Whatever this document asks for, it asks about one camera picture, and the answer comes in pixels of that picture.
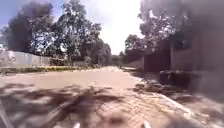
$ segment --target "foliage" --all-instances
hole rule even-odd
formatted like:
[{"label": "foliage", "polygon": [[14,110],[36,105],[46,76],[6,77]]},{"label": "foliage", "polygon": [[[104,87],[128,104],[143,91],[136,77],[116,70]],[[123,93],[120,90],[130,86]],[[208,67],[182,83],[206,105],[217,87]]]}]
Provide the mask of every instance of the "foliage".
[{"label": "foliage", "polygon": [[70,67],[70,66],[46,66],[46,67],[32,67],[32,68],[2,68],[2,73],[32,73],[32,72],[50,72],[50,71],[72,71],[72,70],[90,70],[101,68],[100,65]]},{"label": "foliage", "polygon": [[139,18],[143,21],[141,33],[153,48],[170,35],[186,34],[191,28],[190,11],[180,0],[143,0]]},{"label": "foliage", "polygon": [[52,9],[50,3],[24,5],[2,30],[9,50],[67,59],[70,65],[87,56],[93,63],[109,64],[111,50],[99,38],[101,25],[86,18],[79,0],[65,2],[56,22]]},{"label": "foliage", "polygon": [[122,61],[128,63],[140,59],[144,55],[145,48],[145,39],[141,39],[137,35],[129,35],[125,41],[125,54],[122,53]]},{"label": "foliage", "polygon": [[9,21],[2,34],[10,50],[36,53],[47,45],[52,23],[52,5],[30,2]]}]

